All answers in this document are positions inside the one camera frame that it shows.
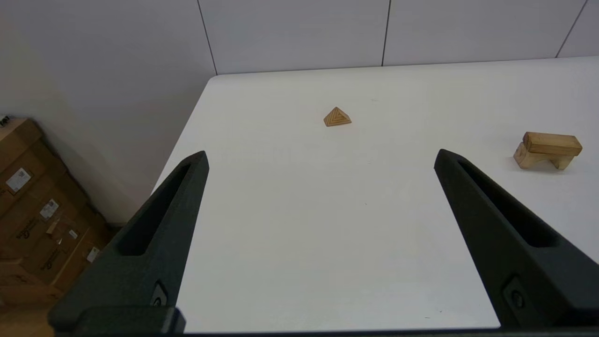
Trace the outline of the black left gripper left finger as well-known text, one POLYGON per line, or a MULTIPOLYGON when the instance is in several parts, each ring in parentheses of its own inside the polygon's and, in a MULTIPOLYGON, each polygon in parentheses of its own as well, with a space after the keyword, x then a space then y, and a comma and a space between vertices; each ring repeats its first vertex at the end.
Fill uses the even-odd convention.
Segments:
POLYGON ((182 334, 176 307, 209 172, 182 160, 48 315, 56 334, 182 334))

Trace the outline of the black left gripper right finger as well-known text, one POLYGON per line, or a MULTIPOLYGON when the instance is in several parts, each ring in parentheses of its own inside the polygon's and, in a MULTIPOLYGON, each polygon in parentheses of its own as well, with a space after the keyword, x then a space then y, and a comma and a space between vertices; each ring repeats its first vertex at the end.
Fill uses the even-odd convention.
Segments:
POLYGON ((503 328, 598 330, 593 259, 463 156, 434 170, 503 328))

